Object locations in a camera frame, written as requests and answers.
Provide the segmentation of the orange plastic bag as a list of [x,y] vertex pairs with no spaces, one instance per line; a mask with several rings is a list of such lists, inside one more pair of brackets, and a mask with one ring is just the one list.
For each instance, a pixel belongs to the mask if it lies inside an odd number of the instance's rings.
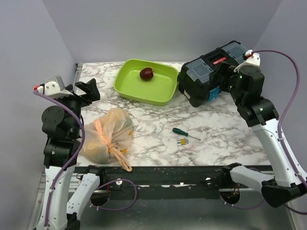
[[97,164],[117,161],[126,171],[132,171],[126,154],[132,142],[133,122],[127,111],[113,108],[84,129],[82,156]]

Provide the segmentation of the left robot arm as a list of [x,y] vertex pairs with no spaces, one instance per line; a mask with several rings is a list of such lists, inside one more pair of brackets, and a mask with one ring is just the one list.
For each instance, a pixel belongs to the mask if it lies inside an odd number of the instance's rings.
[[69,196],[77,156],[85,141],[81,109],[100,99],[96,80],[65,86],[60,76],[35,86],[34,94],[54,103],[41,116],[46,185],[37,230],[78,230],[81,215],[95,189],[106,185],[105,170],[88,166],[81,184]]

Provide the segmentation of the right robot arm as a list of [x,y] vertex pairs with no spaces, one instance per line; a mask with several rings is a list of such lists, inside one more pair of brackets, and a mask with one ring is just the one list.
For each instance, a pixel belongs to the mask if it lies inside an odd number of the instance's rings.
[[221,183],[230,188],[243,184],[260,192],[271,207],[279,207],[307,192],[307,173],[300,166],[281,128],[273,103],[261,96],[264,75],[257,66],[221,63],[214,71],[221,89],[229,92],[240,116],[256,134],[269,159],[273,175],[232,163],[222,168]]

